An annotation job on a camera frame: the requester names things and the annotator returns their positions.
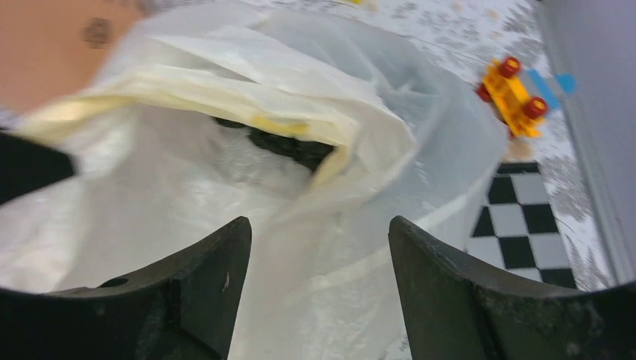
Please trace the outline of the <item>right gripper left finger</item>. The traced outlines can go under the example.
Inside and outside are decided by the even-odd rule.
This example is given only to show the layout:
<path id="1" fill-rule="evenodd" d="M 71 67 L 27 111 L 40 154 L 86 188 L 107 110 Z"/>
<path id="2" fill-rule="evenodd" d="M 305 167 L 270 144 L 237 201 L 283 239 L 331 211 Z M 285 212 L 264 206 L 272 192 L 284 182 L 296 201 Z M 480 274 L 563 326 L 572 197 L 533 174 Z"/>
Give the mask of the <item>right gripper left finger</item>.
<path id="1" fill-rule="evenodd" d="M 3 359 L 226 359 L 251 252 L 237 217 L 96 288 L 1 291 Z"/>

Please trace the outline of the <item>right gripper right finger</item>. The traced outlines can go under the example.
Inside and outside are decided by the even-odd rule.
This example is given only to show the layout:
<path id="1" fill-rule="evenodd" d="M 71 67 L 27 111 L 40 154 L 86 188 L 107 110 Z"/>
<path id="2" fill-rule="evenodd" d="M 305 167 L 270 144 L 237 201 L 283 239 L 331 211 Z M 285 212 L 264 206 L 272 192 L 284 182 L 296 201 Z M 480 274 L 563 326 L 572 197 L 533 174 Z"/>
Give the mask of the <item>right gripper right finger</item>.
<path id="1" fill-rule="evenodd" d="M 529 280 L 394 217 L 388 242 L 414 359 L 633 359 L 635 284 Z"/>

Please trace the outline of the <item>white translucent trash bag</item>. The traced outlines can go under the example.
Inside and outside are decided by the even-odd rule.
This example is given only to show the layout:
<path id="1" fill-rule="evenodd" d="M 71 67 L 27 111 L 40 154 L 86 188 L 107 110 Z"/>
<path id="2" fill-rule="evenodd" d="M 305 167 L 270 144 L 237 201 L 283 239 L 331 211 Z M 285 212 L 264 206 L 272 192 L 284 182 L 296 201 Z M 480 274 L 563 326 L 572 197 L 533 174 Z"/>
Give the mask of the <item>white translucent trash bag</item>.
<path id="1" fill-rule="evenodd" d="M 334 151 L 311 173 L 211 116 Z M 380 359 L 404 333 L 390 220 L 463 248 L 507 146 L 398 34 L 242 1 L 165 10 L 1 133 L 1 291 L 96 288 L 245 217 L 225 359 Z"/>

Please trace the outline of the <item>black plastic trash bag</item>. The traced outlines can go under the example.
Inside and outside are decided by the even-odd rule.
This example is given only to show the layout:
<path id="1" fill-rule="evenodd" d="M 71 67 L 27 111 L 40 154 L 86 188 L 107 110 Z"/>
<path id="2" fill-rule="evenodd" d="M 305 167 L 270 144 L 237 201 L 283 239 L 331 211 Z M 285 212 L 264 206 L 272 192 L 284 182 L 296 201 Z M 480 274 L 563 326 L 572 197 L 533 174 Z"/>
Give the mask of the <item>black plastic trash bag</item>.
<path id="1" fill-rule="evenodd" d="M 211 119 L 224 128 L 247 129 L 247 138 L 255 146 L 276 155 L 290 158 L 297 164 L 308 168 L 311 173 L 315 173 L 320 164 L 335 149 L 333 145 L 267 133 L 264 130 L 223 118 L 211 116 Z"/>

